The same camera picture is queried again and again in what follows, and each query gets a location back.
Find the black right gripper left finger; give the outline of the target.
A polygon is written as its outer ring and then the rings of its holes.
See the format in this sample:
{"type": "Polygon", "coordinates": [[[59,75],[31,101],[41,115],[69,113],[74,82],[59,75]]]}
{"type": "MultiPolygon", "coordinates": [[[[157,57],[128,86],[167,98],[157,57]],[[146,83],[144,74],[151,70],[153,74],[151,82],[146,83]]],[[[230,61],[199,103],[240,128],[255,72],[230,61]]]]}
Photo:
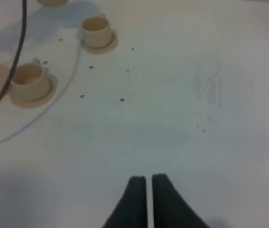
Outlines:
{"type": "Polygon", "coordinates": [[[129,179],[119,203],[103,227],[148,227],[146,178],[144,176],[133,176],[129,179]]]}

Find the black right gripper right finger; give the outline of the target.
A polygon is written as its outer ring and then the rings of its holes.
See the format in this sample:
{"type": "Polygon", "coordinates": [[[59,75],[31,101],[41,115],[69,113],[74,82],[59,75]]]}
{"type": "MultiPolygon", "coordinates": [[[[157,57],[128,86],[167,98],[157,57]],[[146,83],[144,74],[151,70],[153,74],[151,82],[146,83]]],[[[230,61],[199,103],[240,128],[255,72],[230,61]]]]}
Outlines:
{"type": "Polygon", "coordinates": [[[155,228],[207,228],[189,207],[166,174],[152,176],[153,219],[155,228]]]}

